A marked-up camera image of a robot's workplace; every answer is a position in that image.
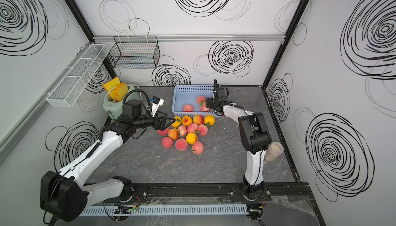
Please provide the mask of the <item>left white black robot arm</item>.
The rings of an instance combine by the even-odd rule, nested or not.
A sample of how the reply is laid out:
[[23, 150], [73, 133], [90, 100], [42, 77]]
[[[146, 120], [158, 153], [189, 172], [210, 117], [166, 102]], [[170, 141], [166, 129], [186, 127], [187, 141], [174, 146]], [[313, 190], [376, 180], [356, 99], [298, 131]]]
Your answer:
[[149, 97], [143, 90], [131, 92], [140, 92], [147, 104], [124, 97], [121, 115], [109, 126], [102, 128], [98, 140], [92, 146], [59, 171], [48, 171], [41, 178], [39, 206], [45, 213], [70, 222], [85, 208], [99, 202], [111, 198], [129, 202], [133, 198], [131, 181], [121, 176], [101, 183], [86, 184], [96, 168], [132, 138], [138, 129], [146, 131], [151, 127], [163, 131], [175, 122], [167, 113], [159, 111], [159, 107], [164, 104], [162, 98]]

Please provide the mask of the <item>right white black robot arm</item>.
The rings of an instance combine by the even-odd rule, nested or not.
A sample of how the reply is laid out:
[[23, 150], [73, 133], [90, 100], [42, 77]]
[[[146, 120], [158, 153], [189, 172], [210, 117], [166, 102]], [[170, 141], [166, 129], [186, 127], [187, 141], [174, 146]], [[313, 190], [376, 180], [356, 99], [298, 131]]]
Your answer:
[[239, 125], [241, 143], [247, 153], [243, 192], [244, 196], [252, 201], [265, 189], [264, 160], [272, 138], [262, 112], [248, 111], [230, 101], [228, 96], [228, 88], [214, 83], [213, 96], [206, 98], [206, 107], [213, 109], [217, 115], [232, 119]]

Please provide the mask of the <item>dark pink peach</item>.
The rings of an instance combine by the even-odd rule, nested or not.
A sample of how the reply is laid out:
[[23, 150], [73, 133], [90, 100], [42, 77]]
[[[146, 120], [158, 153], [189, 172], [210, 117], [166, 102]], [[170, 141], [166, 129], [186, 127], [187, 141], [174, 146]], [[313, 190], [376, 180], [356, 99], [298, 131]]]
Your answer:
[[164, 137], [161, 141], [161, 144], [164, 148], [169, 149], [172, 147], [173, 145], [173, 139], [169, 138], [169, 137]]

